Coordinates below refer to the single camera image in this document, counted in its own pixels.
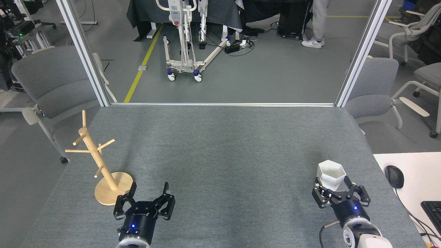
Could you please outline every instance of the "person's leg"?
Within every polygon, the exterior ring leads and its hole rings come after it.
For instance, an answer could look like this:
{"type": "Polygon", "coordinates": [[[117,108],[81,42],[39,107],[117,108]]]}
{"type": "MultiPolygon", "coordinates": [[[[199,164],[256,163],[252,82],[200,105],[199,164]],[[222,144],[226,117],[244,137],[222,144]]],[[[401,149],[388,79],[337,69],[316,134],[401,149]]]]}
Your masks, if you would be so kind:
{"type": "Polygon", "coordinates": [[[312,31],[314,36],[308,41],[303,41],[302,46],[321,48],[325,44],[325,24],[328,6],[329,0],[314,0],[312,4],[312,31]]]}
{"type": "Polygon", "coordinates": [[[329,0],[314,0],[312,5],[312,27],[315,39],[320,42],[325,36],[326,16],[329,0]]]}

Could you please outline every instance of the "blue bin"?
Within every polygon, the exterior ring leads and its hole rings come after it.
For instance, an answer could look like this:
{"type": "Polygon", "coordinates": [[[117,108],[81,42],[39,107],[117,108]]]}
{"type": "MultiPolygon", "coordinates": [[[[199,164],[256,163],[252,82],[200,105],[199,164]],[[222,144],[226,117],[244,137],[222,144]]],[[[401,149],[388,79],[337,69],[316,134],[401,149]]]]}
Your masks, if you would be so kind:
{"type": "Polygon", "coordinates": [[[415,0],[404,0],[403,6],[401,7],[404,10],[414,10],[416,1],[415,0]]]}

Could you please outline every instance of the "power strip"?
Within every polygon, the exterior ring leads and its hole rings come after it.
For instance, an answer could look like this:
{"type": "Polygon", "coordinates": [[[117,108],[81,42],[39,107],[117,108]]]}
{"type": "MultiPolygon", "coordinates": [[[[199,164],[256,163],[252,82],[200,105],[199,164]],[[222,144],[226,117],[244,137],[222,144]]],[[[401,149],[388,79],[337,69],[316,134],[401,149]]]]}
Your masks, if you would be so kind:
{"type": "Polygon", "coordinates": [[[240,46],[235,44],[224,48],[226,53],[234,53],[240,50],[240,46]]]}

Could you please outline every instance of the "white sneaker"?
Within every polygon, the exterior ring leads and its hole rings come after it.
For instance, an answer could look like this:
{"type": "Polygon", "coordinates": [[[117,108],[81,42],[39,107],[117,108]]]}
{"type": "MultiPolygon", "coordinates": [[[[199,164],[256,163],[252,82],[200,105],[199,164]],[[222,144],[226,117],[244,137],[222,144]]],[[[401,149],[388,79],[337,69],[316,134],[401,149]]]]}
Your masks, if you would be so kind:
{"type": "Polygon", "coordinates": [[[315,38],[312,38],[308,41],[302,41],[302,46],[305,47],[312,47],[312,48],[321,48],[325,45],[325,39],[323,39],[321,42],[317,42],[315,38]]]}

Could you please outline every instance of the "white hexagonal cup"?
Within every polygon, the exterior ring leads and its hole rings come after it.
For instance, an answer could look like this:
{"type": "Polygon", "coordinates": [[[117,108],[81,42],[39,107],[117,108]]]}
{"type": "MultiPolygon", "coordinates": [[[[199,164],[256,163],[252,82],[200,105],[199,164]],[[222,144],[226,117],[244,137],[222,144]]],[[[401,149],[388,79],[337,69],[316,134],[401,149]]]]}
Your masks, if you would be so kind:
{"type": "Polygon", "coordinates": [[[325,188],[336,191],[345,176],[346,172],[339,163],[326,160],[318,164],[317,177],[325,188]]]}

